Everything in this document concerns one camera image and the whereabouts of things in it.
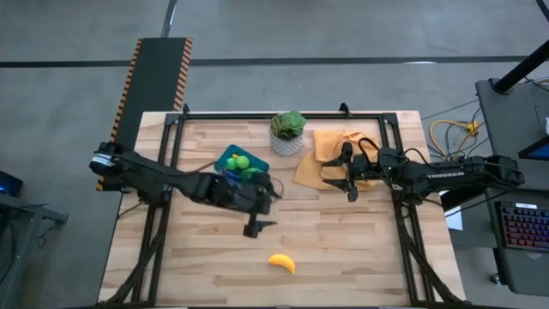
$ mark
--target wooden tabletop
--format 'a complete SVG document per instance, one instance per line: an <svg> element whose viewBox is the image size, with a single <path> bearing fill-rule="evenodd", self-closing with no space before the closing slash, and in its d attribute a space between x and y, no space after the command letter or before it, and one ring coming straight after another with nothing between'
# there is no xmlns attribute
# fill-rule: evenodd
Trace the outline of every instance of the wooden tabletop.
<svg viewBox="0 0 549 309"><path fill-rule="evenodd" d="M419 113L396 113L404 148L417 148L428 158ZM156 160L164 117L164 112L143 113L136 143L139 154ZM248 215L174 194L157 306L409 305L389 189L377 184L372 191L360 192L357 202L348 203L347 194L340 191L293 183L299 160L313 148L314 130L356 130L380 140L376 121L310 120L304 147L296 155L280 157L269 147L268 120L185 121L178 169L216 161L228 144L237 144L267 161L271 175L282 181L285 190L267 216L278 225L267 227L257 239L242 236ZM169 142L166 163L171 146ZM409 154L412 160L419 158ZM135 195L127 195L120 211L136 203ZM429 262L450 290L464 299L443 210L424 203L418 211ZM100 300L112 296L135 266L146 213L143 205L118 221ZM275 253L295 261L294 275L267 264ZM414 268L423 294L417 265Z"/></svg>

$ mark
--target desk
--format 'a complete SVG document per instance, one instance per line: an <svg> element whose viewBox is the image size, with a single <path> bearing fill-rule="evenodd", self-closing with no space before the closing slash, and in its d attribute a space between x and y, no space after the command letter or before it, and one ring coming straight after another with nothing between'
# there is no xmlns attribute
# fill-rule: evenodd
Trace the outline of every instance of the desk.
<svg viewBox="0 0 549 309"><path fill-rule="evenodd" d="M143 113L136 151L152 160L157 158L165 115ZM397 117L404 147L418 148L428 157L419 113L397 112ZM278 225L267 227L257 239L247 239L241 236L247 215L196 204L176 192L157 306L409 304L389 189L379 184L361 192L356 203L348 203L340 191L320 192L293 183L299 160L312 150L314 130L379 135L373 121L310 120L304 148L291 157L280 157L269 147L267 119L185 121L178 169L215 161L234 143L269 163L270 173L285 186L284 199L272 205L268 216ZM125 196L120 211L136 202L136 196ZM443 210L425 203L418 211L427 258L451 291L464 299ZM135 266L146 212L142 206L118 221L99 300L112 296ZM268 265L274 253L293 258L296 274ZM417 267L415 273L421 290ZM149 275L145 274L145 288Z"/></svg>
<svg viewBox="0 0 549 309"><path fill-rule="evenodd" d="M546 136L545 116L549 115L548 93L535 85L517 83L508 94L497 94L489 81L477 82L476 89L492 152L516 160L519 169L524 173L524 185L495 201L549 205L546 193L549 191L549 183L546 181L549 161L518 158L519 151ZM489 189L486 191L486 197L494 197L498 193L501 192ZM496 236L497 248L494 249L494 257L500 277L515 293L549 296L549 289L543 283L546 280L546 273L540 271L549 267L549 254L533 255L527 251L507 249L501 240L495 216L495 201L488 202L488 210Z"/></svg>

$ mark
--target succulent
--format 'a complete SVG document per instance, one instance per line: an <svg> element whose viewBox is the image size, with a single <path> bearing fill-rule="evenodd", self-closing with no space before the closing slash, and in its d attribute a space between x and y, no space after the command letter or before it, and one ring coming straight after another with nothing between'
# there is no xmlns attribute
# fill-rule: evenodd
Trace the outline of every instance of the succulent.
<svg viewBox="0 0 549 309"><path fill-rule="evenodd" d="M303 132L307 120L300 112L291 111L278 114L271 120L273 134L281 140L291 141Z"/></svg>

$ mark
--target concrete floor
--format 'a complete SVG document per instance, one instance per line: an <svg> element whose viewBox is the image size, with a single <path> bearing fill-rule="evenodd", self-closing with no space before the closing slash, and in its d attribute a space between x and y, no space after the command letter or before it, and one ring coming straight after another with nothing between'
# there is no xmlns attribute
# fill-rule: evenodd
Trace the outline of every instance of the concrete floor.
<svg viewBox="0 0 549 309"><path fill-rule="evenodd" d="M0 61L129 59L138 38L160 35L167 4L0 0ZM548 27L534 0L180 0L170 36L194 37L196 59L504 56L530 53ZM191 68L185 101L209 111L250 103L259 110L334 110L345 101L355 110L428 116L473 100L475 81L514 65ZM120 196L96 192L87 164L108 137L126 71L0 69L0 170L25 180L25 198L70 213L67 226L33 254L22 307L95 302ZM546 64L531 75L542 76L549 76ZM429 118L425 130L439 118L468 121L477 108ZM439 141L443 132L436 132ZM479 139L485 137L483 130ZM489 155L489 143L475 153ZM473 303L546 306L547 298L491 285L490 251L456 247L455 254Z"/></svg>

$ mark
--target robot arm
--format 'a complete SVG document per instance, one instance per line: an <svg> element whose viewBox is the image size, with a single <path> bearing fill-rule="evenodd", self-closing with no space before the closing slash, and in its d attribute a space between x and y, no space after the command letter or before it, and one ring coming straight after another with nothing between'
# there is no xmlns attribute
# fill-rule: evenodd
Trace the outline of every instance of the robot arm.
<svg viewBox="0 0 549 309"><path fill-rule="evenodd" d="M347 191L349 202L358 197L354 183L360 180L381 179L392 190L403 191L403 202L416 205L433 192L483 191L488 187L509 190L524 183L516 161L500 155L422 164L410 161L406 153L396 149L381 148L377 162L372 163L365 152L353 155L352 145L344 143L340 157L324 164L325 167L342 165L347 166L346 179L325 179L324 182Z"/></svg>
<svg viewBox="0 0 549 309"><path fill-rule="evenodd" d="M195 203L250 214L244 235L255 238L261 230L275 224L257 221L257 214L268 215L275 193L267 173L255 173L248 183L234 183L223 175L203 172L182 172L141 157L112 142L103 142L94 152L89 167L94 173L122 180L137 189L141 200L151 205L167 202L172 187Z"/></svg>

